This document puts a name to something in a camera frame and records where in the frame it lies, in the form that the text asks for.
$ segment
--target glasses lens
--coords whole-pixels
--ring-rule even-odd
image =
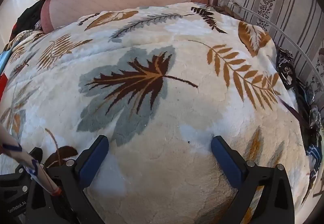
[[[307,89],[307,101],[309,105],[312,105],[314,103],[315,93],[314,90],[310,87]]]
[[[319,110],[316,105],[312,106],[309,114],[309,126],[313,128],[319,121]]]

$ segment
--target black cloth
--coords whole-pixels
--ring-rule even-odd
[[[30,8],[27,8],[17,19],[17,23],[12,29],[10,40],[14,39],[20,32],[24,30],[32,30],[35,24],[41,19],[41,10],[45,0],[40,0]]]
[[[7,212],[4,202],[0,199],[0,223],[3,224],[19,224],[10,213]]]

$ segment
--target red cloth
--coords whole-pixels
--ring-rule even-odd
[[[11,31],[11,36],[10,36],[10,39],[9,39],[9,42],[11,40],[13,40],[16,36],[14,35],[14,31],[16,31],[16,27],[17,27],[17,23],[14,25],[14,27],[12,28],[12,31]]]
[[[7,82],[8,82],[7,76],[5,74],[2,74],[0,76],[0,100],[2,98],[2,94],[4,92],[5,86],[7,85]]]

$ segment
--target fluffy blanket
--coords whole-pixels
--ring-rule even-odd
[[[298,211],[309,182],[298,121],[260,27],[196,3],[101,12],[16,50],[0,122],[46,167],[99,134],[109,153],[85,191],[106,223],[214,223],[235,196],[210,151],[286,167]],[[16,164],[0,156],[0,173]],[[245,217],[255,208],[260,190]]]

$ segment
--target blue cloth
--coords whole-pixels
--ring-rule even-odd
[[[5,67],[5,65],[7,64],[8,60],[10,58],[10,55],[12,53],[12,49],[13,49],[13,47],[10,50],[3,51],[0,54],[0,74],[2,74],[2,72],[4,70],[4,67]]]
[[[314,170],[310,173],[310,176],[313,177],[315,173],[319,170],[323,155],[320,149],[317,146],[310,145],[309,148],[306,151],[306,155],[309,156],[311,155],[312,157],[315,158],[315,165],[314,165]]]

